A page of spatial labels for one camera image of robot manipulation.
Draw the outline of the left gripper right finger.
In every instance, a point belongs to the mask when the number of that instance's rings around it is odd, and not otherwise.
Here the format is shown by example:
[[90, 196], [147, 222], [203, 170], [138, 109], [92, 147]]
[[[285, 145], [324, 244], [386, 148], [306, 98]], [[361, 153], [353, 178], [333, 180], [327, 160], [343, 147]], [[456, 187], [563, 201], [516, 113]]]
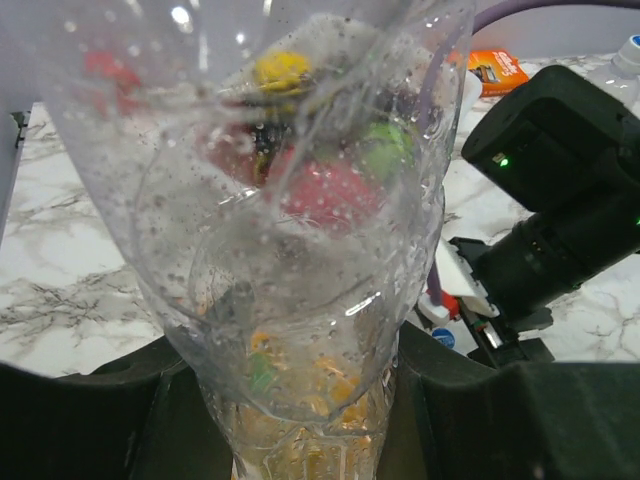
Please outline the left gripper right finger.
[[380, 479], [636, 479], [639, 366], [494, 370], [410, 323]]

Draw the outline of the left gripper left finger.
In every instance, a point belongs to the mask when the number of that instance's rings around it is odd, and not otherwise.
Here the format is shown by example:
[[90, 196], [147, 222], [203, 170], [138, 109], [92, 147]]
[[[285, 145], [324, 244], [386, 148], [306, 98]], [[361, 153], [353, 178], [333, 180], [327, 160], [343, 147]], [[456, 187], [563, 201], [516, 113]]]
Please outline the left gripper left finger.
[[228, 479], [232, 455], [164, 338], [88, 375], [1, 367], [4, 479]]

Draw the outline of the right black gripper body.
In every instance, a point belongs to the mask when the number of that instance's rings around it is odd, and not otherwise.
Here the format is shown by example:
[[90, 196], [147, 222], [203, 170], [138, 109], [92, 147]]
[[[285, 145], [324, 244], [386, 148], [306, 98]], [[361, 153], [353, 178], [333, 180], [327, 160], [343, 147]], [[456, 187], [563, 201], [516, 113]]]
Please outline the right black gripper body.
[[552, 362], [554, 356], [542, 339], [520, 337], [553, 324], [550, 309], [538, 305], [535, 294], [526, 290], [525, 282], [536, 280], [526, 250], [513, 239], [489, 246], [454, 237], [451, 245], [473, 288], [472, 296], [460, 302], [465, 326], [477, 344], [468, 357], [495, 369], [517, 362]]

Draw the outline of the blue bottle cap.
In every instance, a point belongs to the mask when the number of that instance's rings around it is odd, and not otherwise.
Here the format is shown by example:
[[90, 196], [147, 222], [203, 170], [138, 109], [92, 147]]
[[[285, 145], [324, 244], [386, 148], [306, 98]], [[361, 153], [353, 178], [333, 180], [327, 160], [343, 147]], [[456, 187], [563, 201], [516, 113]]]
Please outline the blue bottle cap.
[[455, 335], [447, 328], [434, 328], [431, 331], [431, 336], [448, 349], [454, 349], [456, 346]]

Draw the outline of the clear plastic bottle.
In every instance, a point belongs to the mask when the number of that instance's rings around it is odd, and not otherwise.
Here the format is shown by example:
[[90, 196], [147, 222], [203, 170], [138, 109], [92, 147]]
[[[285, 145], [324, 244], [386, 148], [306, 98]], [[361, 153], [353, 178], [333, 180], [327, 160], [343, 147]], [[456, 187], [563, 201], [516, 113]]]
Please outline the clear plastic bottle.
[[608, 63], [589, 72], [586, 79], [632, 108], [639, 99], [639, 35], [629, 37]]
[[471, 1], [48, 1], [51, 116], [238, 479], [372, 479]]

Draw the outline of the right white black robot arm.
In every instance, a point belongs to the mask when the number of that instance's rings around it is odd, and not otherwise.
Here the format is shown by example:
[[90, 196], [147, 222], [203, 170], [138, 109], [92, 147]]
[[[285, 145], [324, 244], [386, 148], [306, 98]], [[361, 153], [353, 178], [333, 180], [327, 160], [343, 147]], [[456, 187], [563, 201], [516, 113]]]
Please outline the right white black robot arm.
[[639, 121], [620, 101], [562, 65], [504, 96], [464, 143], [462, 157], [522, 205], [526, 220], [493, 245], [455, 237], [454, 251], [495, 315], [461, 317], [470, 358], [491, 368], [549, 362], [540, 339], [550, 304], [639, 249]]

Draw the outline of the orange razor box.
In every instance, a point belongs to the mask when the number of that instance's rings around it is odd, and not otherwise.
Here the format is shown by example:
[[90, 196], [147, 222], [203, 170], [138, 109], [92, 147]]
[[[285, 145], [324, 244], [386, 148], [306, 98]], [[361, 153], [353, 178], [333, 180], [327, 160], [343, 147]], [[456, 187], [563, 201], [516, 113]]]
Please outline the orange razor box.
[[448, 78], [458, 80], [463, 89], [471, 84], [480, 97], [504, 96], [529, 81], [518, 59], [504, 49], [475, 50], [466, 57], [453, 52], [445, 67]]

